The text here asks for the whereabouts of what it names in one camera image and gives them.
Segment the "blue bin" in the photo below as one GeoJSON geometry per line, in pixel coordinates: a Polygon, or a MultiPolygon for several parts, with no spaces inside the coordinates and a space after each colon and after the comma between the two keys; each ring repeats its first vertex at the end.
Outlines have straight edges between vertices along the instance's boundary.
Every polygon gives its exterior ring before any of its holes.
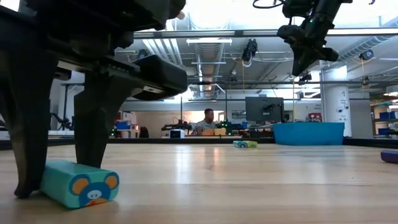
{"type": "Polygon", "coordinates": [[[389,135],[391,129],[389,128],[379,128],[379,135],[389,135]]]}
{"type": "Polygon", "coordinates": [[[118,130],[127,130],[127,129],[130,129],[130,125],[129,125],[129,123],[127,121],[126,122],[123,122],[123,121],[117,122],[116,123],[116,129],[118,129],[118,130]]]}
{"type": "Polygon", "coordinates": [[[393,112],[382,112],[379,113],[380,119],[397,119],[397,113],[393,112]]]}
{"type": "Polygon", "coordinates": [[[288,146],[342,145],[344,123],[282,123],[274,124],[276,144],[288,146]]]}

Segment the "white pillar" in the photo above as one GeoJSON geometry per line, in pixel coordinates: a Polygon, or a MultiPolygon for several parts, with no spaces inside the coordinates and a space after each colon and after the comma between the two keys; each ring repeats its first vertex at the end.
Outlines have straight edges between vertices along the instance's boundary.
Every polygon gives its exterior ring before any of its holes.
{"type": "MultiPolygon", "coordinates": [[[[324,70],[321,81],[347,81],[347,66],[324,70]]],[[[348,85],[321,85],[322,119],[324,122],[344,122],[344,137],[351,137],[351,114],[348,85]]]]}

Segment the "blue tub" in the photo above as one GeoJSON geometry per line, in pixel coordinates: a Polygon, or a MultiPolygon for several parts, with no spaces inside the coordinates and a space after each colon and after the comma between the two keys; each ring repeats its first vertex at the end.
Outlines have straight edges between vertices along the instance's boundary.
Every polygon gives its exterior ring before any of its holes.
{"type": "Polygon", "coordinates": [[[344,123],[282,123],[274,124],[276,144],[288,146],[342,145],[344,123]]]}

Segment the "black robotic arm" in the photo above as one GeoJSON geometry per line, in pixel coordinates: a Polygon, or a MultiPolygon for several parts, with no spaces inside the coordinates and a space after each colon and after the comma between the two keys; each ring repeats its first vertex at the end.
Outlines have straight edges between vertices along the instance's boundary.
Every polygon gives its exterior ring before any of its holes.
{"type": "Polygon", "coordinates": [[[184,92],[187,74],[156,55],[114,59],[134,32],[163,29],[185,0],[25,0],[20,13],[0,7],[0,113],[17,162],[15,195],[39,189],[47,155],[50,89],[59,62],[85,73],[75,103],[76,159],[100,167],[116,113],[135,96],[159,100],[184,92]]]}
{"type": "Polygon", "coordinates": [[[337,61],[338,53],[325,47],[325,37],[335,25],[337,12],[343,3],[353,0],[278,0],[283,5],[282,12],[290,19],[289,25],[279,28],[277,35],[288,43],[294,53],[292,75],[299,76],[317,60],[337,61]],[[292,18],[303,17],[300,26],[292,25],[292,18]]]}

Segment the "toy block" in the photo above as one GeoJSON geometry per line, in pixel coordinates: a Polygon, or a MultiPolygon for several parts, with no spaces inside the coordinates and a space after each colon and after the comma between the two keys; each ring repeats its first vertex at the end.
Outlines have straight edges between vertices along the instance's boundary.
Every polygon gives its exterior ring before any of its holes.
{"type": "Polygon", "coordinates": [[[41,191],[67,208],[82,208],[113,200],[119,192],[119,176],[110,170],[49,160],[41,191]]]}
{"type": "Polygon", "coordinates": [[[255,141],[234,141],[235,147],[243,147],[243,148],[253,148],[257,147],[257,142],[255,141]]]}

